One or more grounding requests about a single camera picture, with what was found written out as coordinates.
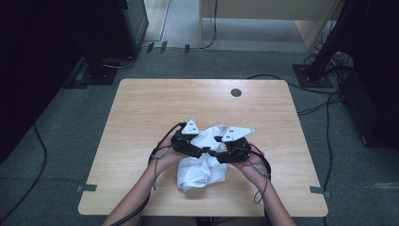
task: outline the crumpled white fabric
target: crumpled white fabric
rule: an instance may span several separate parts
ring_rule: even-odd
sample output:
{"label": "crumpled white fabric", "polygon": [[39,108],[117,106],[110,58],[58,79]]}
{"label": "crumpled white fabric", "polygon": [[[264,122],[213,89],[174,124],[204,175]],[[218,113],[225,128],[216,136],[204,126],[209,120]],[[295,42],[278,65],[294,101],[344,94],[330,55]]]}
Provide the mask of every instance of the crumpled white fabric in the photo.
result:
{"label": "crumpled white fabric", "polygon": [[[215,136],[223,136],[226,127],[217,125],[201,131],[191,143],[199,148],[210,147],[217,152],[224,151],[224,144],[216,142]],[[203,153],[200,158],[188,157],[180,160],[177,170],[177,187],[183,192],[193,187],[204,187],[226,180],[226,164],[220,164],[215,157]]]}

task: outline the carpeted floor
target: carpeted floor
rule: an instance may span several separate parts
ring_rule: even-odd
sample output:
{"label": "carpeted floor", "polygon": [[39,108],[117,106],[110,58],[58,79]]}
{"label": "carpeted floor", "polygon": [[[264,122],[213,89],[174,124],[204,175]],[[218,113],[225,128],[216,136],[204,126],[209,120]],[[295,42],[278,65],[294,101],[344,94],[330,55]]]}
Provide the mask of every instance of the carpeted floor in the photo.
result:
{"label": "carpeted floor", "polygon": [[[246,79],[272,73],[297,84],[292,64],[307,54],[280,52],[159,49],[142,52],[130,67],[119,70],[112,86],[62,89],[36,122],[47,148],[46,167],[38,183],[2,225],[99,225],[105,216],[77,211],[96,149],[123,78]],[[324,103],[325,94],[290,87],[297,111]],[[329,106],[332,172],[327,190],[327,225],[397,225],[399,222],[399,153],[362,145],[345,105]],[[326,107],[299,117],[320,183],[329,155]],[[33,129],[0,165],[0,216],[16,205],[38,176],[43,149]],[[323,225],[321,218],[295,218],[298,225]]]}

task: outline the black metal base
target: black metal base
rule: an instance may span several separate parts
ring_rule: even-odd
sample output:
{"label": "black metal base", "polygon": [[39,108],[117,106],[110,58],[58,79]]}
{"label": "black metal base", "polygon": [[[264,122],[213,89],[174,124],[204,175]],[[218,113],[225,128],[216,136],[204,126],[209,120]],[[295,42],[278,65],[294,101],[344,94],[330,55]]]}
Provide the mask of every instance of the black metal base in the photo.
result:
{"label": "black metal base", "polygon": [[293,64],[296,78],[298,79],[299,86],[302,88],[332,88],[332,83],[327,76],[320,79],[309,81],[308,65]]}
{"label": "black metal base", "polygon": [[87,85],[112,85],[117,68],[102,67],[100,73],[91,74],[88,63],[80,59],[65,82],[64,89],[86,89]]}

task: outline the human arm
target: human arm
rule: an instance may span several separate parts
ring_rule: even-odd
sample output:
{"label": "human arm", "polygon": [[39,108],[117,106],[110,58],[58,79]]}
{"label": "human arm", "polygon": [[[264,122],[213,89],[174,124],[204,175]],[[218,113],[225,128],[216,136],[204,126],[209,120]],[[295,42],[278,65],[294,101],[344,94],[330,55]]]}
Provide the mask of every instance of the human arm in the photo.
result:
{"label": "human arm", "polygon": [[[263,155],[262,152],[256,149],[252,151]],[[262,198],[264,209],[266,210],[272,225],[295,225],[293,219],[290,217],[284,205],[282,204],[279,195],[276,189],[273,187],[270,179],[261,175],[253,167],[253,165],[256,165],[265,174],[268,174],[263,161],[258,156],[251,153],[248,161],[242,163],[233,163],[232,165],[240,170],[244,176],[258,188],[261,195],[263,195]]]}
{"label": "human arm", "polygon": [[[168,147],[170,145],[170,138],[167,138],[160,145],[160,147]],[[138,179],[136,184],[120,201],[120,203],[115,207],[111,214],[106,218],[103,225],[112,225],[113,223],[119,221],[122,218],[125,218],[126,216],[133,213],[136,209],[138,209],[140,205],[150,195],[155,179],[163,171],[169,169],[171,166],[177,164],[179,160],[186,157],[186,155],[182,153],[176,153],[172,147],[169,147],[168,151],[162,155],[162,158],[157,160],[157,157],[159,157],[159,155],[163,152],[164,150],[160,150],[156,153],[155,157],[153,158],[149,166],[144,170],[143,174]],[[137,225],[139,218],[140,214],[137,214],[136,216],[121,225]]]}

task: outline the wooden table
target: wooden table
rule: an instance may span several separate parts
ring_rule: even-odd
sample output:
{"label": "wooden table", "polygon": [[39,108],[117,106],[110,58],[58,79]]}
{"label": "wooden table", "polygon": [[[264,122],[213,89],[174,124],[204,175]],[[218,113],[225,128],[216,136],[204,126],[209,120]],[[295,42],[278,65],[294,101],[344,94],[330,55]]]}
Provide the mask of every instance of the wooden table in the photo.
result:
{"label": "wooden table", "polygon": [[[202,19],[215,17],[215,1],[199,0],[200,47]],[[338,17],[342,4],[343,0],[217,0],[216,18],[295,21],[306,49],[311,51],[326,23]]]}
{"label": "wooden table", "polygon": [[[232,89],[242,95],[233,97]],[[272,166],[272,183],[292,217],[323,217],[323,195],[293,99],[276,80],[125,79],[120,82],[88,184],[79,204],[83,215],[108,215],[147,167],[155,144],[177,122],[194,119],[200,130],[223,124],[254,128],[247,136]],[[256,188],[228,165],[226,181],[183,193],[177,167],[157,180],[145,216],[262,216]]]}

